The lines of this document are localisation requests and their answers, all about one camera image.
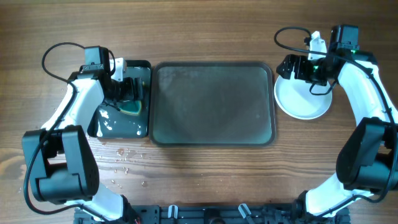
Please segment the white plate bottom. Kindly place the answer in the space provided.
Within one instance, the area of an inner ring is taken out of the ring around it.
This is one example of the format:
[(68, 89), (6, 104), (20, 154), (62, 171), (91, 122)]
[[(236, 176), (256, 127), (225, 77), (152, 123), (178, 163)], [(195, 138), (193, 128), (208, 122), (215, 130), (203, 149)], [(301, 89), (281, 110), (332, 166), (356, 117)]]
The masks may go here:
[(278, 76), (274, 85), (274, 98), (283, 112), (297, 119), (315, 119), (325, 114), (331, 106), (332, 92), (327, 95), (310, 93), (310, 83)]

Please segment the green yellow sponge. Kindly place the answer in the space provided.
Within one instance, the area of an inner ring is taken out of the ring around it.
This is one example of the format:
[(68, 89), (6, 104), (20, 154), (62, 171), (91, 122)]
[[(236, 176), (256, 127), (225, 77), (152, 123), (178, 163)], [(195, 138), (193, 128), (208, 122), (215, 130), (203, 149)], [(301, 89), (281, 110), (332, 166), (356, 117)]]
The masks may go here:
[(118, 105), (120, 112), (131, 115), (138, 116), (142, 111), (142, 102), (141, 101), (125, 101)]

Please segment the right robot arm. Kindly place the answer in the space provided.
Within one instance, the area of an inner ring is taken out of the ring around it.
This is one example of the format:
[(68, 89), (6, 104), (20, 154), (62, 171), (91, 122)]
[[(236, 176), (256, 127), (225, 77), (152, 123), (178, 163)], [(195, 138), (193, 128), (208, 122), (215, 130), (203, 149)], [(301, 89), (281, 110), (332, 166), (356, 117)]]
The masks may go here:
[(397, 110), (379, 78), (376, 58), (359, 48), (358, 36), (358, 27), (345, 24), (332, 28), (329, 44), (318, 32), (308, 32), (305, 48), (290, 47), (276, 69), (284, 80), (324, 86), (327, 93), (341, 86), (356, 120), (335, 173), (294, 200), (294, 222), (325, 223), (358, 200), (379, 203), (397, 189)]

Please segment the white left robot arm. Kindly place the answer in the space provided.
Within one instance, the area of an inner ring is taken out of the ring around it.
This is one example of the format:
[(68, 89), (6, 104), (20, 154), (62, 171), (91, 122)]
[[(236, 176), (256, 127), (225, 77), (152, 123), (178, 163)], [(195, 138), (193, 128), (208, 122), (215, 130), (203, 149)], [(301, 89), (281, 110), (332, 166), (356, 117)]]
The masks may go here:
[(27, 206), (40, 215), (72, 208), (101, 223), (140, 223), (127, 198), (101, 184), (86, 132), (97, 107), (117, 108), (125, 101), (141, 102), (140, 78), (114, 80), (116, 59), (105, 47), (84, 47), (85, 62), (63, 82), (67, 93), (53, 116), (22, 137), (27, 170), (23, 183)]

